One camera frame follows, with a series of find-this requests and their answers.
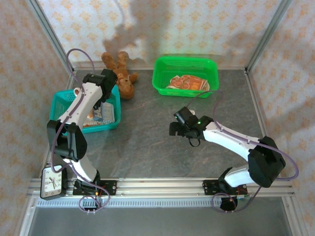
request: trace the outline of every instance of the wall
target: wall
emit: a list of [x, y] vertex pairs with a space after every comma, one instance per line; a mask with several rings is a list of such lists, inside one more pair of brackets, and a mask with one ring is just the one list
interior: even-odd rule
[[[293, 182], [309, 235], [315, 232], [315, 8], [292, 1], [251, 79], [268, 134], [300, 170]], [[293, 173], [287, 162], [286, 176]]]
[[[199, 54], [245, 67], [280, 0], [39, 0], [62, 46], [100, 61], [126, 50], [134, 66], [162, 54]], [[74, 66], [90, 66], [84, 55]]]
[[12, 235], [47, 148], [54, 92], [67, 73], [25, 0], [0, 2], [0, 235]]

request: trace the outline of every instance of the clock face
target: clock face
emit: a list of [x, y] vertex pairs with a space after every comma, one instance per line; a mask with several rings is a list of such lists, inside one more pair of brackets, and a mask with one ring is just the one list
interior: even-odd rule
[[[62, 166], [55, 166], [55, 170], [60, 170]], [[62, 172], [54, 173], [50, 167], [43, 169], [41, 178], [41, 198], [49, 198], [62, 192]]]

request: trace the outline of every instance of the green plastic basket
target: green plastic basket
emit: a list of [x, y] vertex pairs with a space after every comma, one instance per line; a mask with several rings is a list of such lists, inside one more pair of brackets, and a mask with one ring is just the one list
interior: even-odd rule
[[[65, 90], [56, 92], [50, 109], [50, 119], [58, 120], [58, 118], [66, 112], [66, 110], [70, 107], [71, 103], [74, 101], [75, 95], [73, 90]], [[121, 105], [120, 105], [120, 95], [117, 85], [115, 85], [112, 89], [112, 95], [106, 102], [113, 104], [114, 106], [114, 116], [115, 122], [110, 124], [103, 125], [95, 125], [83, 127], [82, 133], [92, 133], [102, 130], [109, 130], [117, 128], [120, 120], [121, 120]]]
[[154, 64], [152, 84], [161, 94], [195, 97], [202, 91], [166, 88], [176, 75], [194, 75], [208, 81], [210, 90], [219, 89], [218, 69], [214, 61], [206, 58], [160, 57]]

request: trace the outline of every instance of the brown teddy bear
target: brown teddy bear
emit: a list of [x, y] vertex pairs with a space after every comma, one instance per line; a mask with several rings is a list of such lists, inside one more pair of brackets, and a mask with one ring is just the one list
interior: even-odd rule
[[113, 70], [117, 75], [117, 86], [119, 88], [120, 97], [122, 99], [132, 99], [134, 96], [133, 83], [138, 79], [138, 73], [132, 73], [129, 75], [127, 71], [127, 52], [119, 52], [117, 55], [117, 65], [112, 55], [105, 52], [101, 56], [102, 61], [106, 65], [107, 69]]

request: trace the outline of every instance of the clock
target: clock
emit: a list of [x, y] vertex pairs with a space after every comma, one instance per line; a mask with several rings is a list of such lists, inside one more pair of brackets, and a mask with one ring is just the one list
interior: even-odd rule
[[[58, 171], [61, 165], [55, 166]], [[67, 170], [63, 169], [59, 173], [54, 173], [51, 167], [46, 167], [41, 173], [40, 198], [51, 200], [65, 195], [67, 188]]]

